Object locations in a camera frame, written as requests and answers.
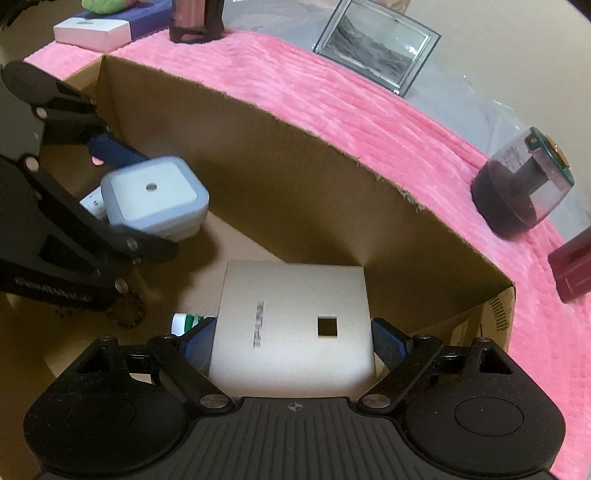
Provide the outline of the pink fluffy blanket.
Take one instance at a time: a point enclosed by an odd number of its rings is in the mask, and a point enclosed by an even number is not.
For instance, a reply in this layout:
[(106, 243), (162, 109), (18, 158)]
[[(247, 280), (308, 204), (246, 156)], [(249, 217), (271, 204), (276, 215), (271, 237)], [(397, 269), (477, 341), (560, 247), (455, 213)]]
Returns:
[[(513, 284), (515, 304), (510, 354), (563, 412), (564, 446), (554, 466), (563, 479), (590, 475), (590, 302), (559, 299), (547, 261), (562, 237), (544, 222), (519, 240), (499, 239), (477, 213), (470, 184), (485, 156), (472, 143), (408, 102), (358, 75), (276, 38), (236, 32), (205, 45), (175, 45), (158, 33), (111, 55), (217, 90), (252, 104), (336, 149), (403, 187), (421, 205)], [(30, 62), (69, 80), (106, 56), (51, 43)], [(216, 306), (225, 265), (232, 258), (274, 258), (255, 242), (229, 243), (228, 223), (211, 214), (192, 240), (211, 239), (224, 264), (201, 264), (189, 285), (195, 301), (182, 301), (147, 317), (124, 337), (144, 341), (162, 333), (172, 313)]]

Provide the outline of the white square night light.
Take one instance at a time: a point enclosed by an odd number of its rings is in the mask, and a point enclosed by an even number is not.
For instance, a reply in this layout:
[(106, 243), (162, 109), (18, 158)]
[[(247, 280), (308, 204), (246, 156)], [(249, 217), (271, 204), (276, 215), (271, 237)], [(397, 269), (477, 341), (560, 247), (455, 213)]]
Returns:
[(175, 242), (199, 231), (209, 192), (188, 164), (164, 156), (109, 172), (100, 182), (109, 223)]

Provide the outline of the gold router box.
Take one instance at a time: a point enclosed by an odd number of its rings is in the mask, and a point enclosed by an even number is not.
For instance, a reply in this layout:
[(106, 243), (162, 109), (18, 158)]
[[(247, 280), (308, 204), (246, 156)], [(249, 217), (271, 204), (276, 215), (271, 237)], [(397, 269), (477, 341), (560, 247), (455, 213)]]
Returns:
[(229, 262), (208, 376), (235, 398), (358, 399), (377, 378), (363, 268)]

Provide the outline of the green white small bottle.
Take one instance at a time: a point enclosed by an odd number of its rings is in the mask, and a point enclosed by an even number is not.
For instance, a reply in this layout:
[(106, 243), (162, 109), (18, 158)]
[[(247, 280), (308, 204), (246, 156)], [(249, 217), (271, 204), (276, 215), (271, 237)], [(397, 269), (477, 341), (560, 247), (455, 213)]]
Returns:
[(200, 316), (190, 313), (175, 313), (171, 317), (170, 333), (175, 336), (182, 336), (199, 323), (215, 319), (216, 317), (211, 315)]

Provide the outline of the white remote control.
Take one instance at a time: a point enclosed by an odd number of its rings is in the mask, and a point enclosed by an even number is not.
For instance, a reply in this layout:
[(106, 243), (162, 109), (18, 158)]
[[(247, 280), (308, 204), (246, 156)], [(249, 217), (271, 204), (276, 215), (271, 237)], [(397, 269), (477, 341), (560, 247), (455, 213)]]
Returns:
[(107, 213), (102, 196), (101, 187), (98, 186), (79, 201), (90, 214), (100, 221), (107, 222)]

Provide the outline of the glass jar dark base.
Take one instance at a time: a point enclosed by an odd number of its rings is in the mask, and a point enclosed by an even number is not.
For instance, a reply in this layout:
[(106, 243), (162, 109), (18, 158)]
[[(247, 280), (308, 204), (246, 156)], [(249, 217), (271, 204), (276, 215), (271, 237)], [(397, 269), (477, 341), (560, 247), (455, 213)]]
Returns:
[(488, 159), (472, 182), (471, 195), (490, 229), (510, 240), (544, 220), (574, 185), (556, 142), (530, 127)]

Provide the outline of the purple book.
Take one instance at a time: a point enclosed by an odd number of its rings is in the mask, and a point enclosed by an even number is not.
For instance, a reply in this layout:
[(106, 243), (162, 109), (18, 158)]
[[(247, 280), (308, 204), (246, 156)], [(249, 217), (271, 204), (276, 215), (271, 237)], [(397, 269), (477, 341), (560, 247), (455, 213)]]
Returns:
[(132, 8), (111, 15), (97, 15), (85, 9), (76, 17), (85, 19), (117, 19), (129, 23), (131, 29), (131, 38), (149, 35), (155, 31), (161, 30), (169, 25), (172, 11), (171, 1), (143, 1)]

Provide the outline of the sand picture frame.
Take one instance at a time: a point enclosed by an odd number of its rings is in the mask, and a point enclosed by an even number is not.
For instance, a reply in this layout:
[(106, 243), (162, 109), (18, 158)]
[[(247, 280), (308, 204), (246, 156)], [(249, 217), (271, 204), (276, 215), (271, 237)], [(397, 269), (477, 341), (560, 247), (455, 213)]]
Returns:
[(338, 3), (314, 52), (404, 97), (441, 35), (378, 1)]

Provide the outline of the green pink plush toy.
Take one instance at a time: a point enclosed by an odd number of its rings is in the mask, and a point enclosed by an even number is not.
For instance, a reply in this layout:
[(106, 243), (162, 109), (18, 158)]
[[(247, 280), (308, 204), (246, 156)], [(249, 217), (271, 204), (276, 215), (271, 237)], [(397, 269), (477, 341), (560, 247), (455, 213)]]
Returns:
[(97, 15), (111, 15), (142, 4), (143, 0), (82, 0), (83, 9)]

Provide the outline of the brown cardboard box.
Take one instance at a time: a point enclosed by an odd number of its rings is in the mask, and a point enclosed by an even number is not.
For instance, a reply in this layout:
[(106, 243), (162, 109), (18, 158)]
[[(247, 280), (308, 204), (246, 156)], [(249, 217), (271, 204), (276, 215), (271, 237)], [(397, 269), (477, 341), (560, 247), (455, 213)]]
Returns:
[[(403, 187), (351, 155), (217, 90), (106, 56), (64, 83), (87, 94), (115, 138), (142, 154), (183, 156), (228, 223), (229, 243), (255, 242), (288, 262), (360, 265), (370, 313), (408, 333), (459, 345), (476, 336), (507, 346), (515, 289), (488, 259)], [(46, 145), (23, 159), (76, 200), (98, 180), (79, 145)], [(153, 316), (195, 301), (201, 264), (224, 264), (211, 239), (184, 241), (177, 257), (142, 261)], [(52, 330), (57, 305), (1, 290), (1, 408), (19, 414), (53, 379), (25, 334)]]

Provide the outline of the white flat box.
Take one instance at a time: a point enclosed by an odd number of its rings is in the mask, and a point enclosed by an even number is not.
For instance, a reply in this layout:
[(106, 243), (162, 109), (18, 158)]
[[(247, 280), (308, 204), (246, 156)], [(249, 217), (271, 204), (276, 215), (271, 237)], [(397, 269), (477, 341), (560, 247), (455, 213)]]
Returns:
[(117, 19), (71, 17), (53, 27), (58, 43), (108, 53), (132, 41), (129, 23)]

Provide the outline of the dark red thermos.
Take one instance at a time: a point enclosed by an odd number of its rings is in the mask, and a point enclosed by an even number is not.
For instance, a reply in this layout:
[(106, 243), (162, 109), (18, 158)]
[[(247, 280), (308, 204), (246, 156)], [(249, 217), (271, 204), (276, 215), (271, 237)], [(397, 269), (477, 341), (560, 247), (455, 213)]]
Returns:
[(578, 234), (548, 255), (548, 261), (563, 303), (591, 291), (591, 231)]

